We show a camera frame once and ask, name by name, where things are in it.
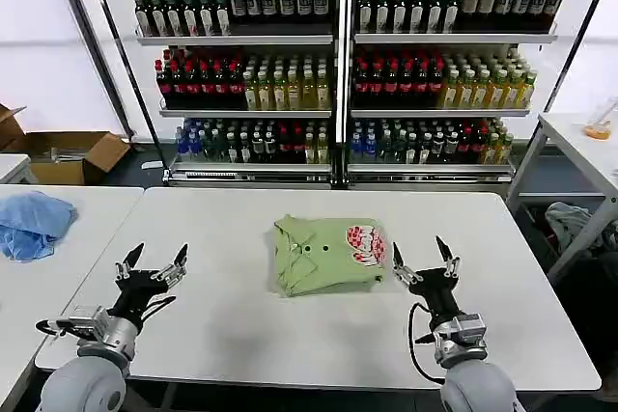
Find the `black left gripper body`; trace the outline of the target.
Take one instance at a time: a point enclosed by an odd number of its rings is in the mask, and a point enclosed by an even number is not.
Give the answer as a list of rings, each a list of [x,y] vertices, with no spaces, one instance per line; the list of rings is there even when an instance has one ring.
[[[174,295],[170,295],[158,302],[152,302],[153,298],[169,290],[164,283],[151,279],[155,273],[154,270],[131,270],[128,279],[117,280],[120,296],[107,313],[129,321],[136,329],[142,329],[149,317],[176,299]]]

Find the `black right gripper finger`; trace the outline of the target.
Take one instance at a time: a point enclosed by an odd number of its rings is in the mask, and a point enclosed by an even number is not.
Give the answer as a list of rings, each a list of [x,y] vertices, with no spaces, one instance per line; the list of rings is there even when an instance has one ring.
[[[460,257],[455,256],[451,248],[442,240],[442,238],[437,235],[435,237],[439,253],[442,256],[442,259],[445,263],[445,277],[458,277],[459,276],[459,267],[460,267]]]
[[[415,271],[412,271],[404,263],[403,257],[399,250],[398,245],[393,242],[393,270],[397,279],[405,286],[413,286],[421,283],[423,277]]]

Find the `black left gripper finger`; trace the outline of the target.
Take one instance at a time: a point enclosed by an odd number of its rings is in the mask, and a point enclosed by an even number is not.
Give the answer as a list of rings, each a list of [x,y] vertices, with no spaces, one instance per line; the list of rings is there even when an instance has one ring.
[[[188,244],[185,243],[174,260],[151,276],[156,282],[162,282],[167,287],[173,287],[179,283],[186,274]]]
[[[144,248],[144,243],[140,243],[135,248],[130,250],[122,261],[115,263],[116,279],[126,280],[130,276],[130,271],[137,264]]]

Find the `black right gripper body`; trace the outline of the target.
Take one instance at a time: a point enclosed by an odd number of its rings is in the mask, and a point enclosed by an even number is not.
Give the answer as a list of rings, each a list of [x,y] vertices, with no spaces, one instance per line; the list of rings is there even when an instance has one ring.
[[[453,289],[459,282],[445,267],[418,271],[407,285],[411,294],[422,297],[430,312],[431,324],[449,322],[463,311],[459,308]]]

